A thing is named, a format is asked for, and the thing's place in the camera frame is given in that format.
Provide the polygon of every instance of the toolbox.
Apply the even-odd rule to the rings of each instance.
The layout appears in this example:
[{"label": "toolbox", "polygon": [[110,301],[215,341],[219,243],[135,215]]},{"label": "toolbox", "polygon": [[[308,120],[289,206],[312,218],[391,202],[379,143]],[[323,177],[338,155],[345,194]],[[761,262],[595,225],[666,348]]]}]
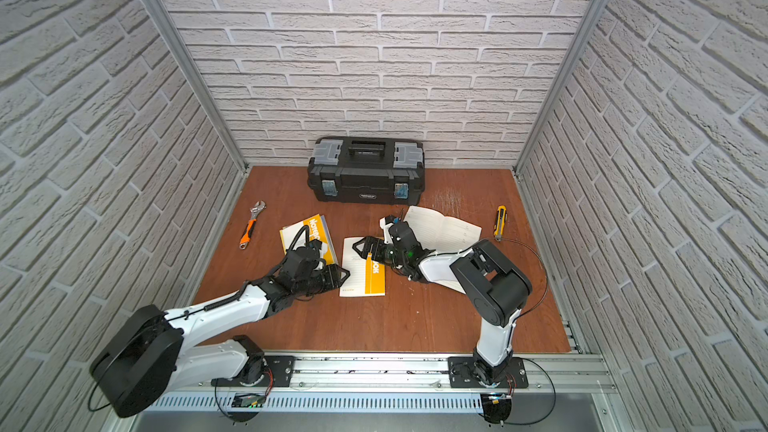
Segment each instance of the toolbox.
[{"label": "toolbox", "polygon": [[424,192],[424,149],[415,140],[323,137],[307,183],[322,202],[415,206]]}]

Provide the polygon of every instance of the brown wooden board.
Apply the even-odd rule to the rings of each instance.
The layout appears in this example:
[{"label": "brown wooden board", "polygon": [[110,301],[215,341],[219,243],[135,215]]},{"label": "brown wooden board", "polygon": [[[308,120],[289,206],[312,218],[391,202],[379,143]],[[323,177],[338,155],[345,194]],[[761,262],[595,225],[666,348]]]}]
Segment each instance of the brown wooden board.
[{"label": "brown wooden board", "polygon": [[[254,167],[237,200],[195,302],[236,291],[245,280],[262,277],[283,258],[279,230],[315,214],[326,216],[336,255],[341,261],[345,237],[382,236],[379,219],[399,215],[401,207],[318,202],[301,167]],[[245,250],[240,237],[249,209],[263,200],[253,238]],[[498,206],[508,209],[504,236],[535,248],[531,228],[514,183],[504,169],[426,171],[426,190],[419,203],[493,234]],[[528,308],[544,292],[544,272],[526,248],[495,242],[530,278],[534,292]],[[386,271],[386,295],[341,298],[336,291],[296,302],[271,318],[234,328],[208,343],[237,334],[251,337],[267,350],[370,350],[469,353],[480,334],[480,315],[466,296],[437,284],[409,282]],[[520,319],[513,347],[519,353],[569,352],[562,319],[548,294],[542,305]]]}]

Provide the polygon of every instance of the white brick wallpaper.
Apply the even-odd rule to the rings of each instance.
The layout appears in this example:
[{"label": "white brick wallpaper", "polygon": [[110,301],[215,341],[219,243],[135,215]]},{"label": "white brick wallpaper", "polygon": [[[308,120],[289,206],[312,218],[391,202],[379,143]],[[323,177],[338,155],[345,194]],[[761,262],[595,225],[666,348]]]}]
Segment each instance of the white brick wallpaper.
[{"label": "white brick wallpaper", "polygon": [[610,0],[522,171],[638,430],[768,424],[768,0]]},{"label": "white brick wallpaper", "polygon": [[163,0],[245,158],[328,134],[514,164],[588,0]]},{"label": "white brick wallpaper", "polygon": [[177,305],[235,174],[138,0],[0,0],[0,430],[100,429],[90,361]]}]

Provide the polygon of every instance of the metal base plate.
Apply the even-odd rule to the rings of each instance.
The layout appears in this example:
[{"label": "metal base plate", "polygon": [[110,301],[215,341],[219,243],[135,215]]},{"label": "metal base plate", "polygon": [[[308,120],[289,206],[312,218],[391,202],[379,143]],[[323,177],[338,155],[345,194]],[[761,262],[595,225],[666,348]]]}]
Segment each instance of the metal base plate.
[{"label": "metal base plate", "polygon": [[[290,379],[293,376],[293,365],[296,358],[293,355],[265,355],[266,366],[272,370],[275,383],[272,387],[288,387]],[[264,375],[258,382],[251,387],[266,387],[270,384],[270,378]],[[243,387],[240,382],[230,379],[213,379],[210,385],[216,387]]]},{"label": "metal base plate", "polygon": [[[485,385],[481,384],[477,379],[472,376],[472,370],[475,368],[474,357],[449,357],[448,358],[448,374],[451,378],[451,388],[454,389],[469,389],[469,388],[484,388]],[[524,361],[521,358],[513,357],[509,359],[509,365],[504,370],[507,374],[513,377],[512,386],[516,389],[528,388],[528,375],[525,373]],[[506,380],[502,380],[497,386],[497,389],[509,389],[509,384]]]}]

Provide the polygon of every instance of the book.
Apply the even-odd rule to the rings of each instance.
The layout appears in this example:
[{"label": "book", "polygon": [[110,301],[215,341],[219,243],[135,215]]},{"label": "book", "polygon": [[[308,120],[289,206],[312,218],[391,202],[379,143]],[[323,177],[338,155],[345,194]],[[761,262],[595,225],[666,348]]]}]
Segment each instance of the book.
[{"label": "book", "polygon": [[431,208],[410,206],[403,218],[424,248],[437,253],[460,252],[480,240],[482,229]]},{"label": "book", "polygon": [[384,265],[368,258],[362,258],[352,245],[362,237],[344,239],[342,267],[350,271],[350,277],[339,289],[340,297],[372,297],[384,295]]},{"label": "book", "polygon": [[[336,260],[336,251],[333,250],[333,242],[331,241],[331,234],[328,231],[328,224],[326,224],[326,216],[320,214],[305,218],[301,222],[297,222],[292,226],[283,227],[280,230],[280,238],[283,240],[283,251],[288,249],[288,246],[293,241],[296,233],[302,226],[310,226],[310,240],[318,239],[322,242],[322,258],[325,259],[326,264],[338,264]],[[305,235],[299,236],[299,240],[296,241],[294,248],[301,247],[306,244]]]}]

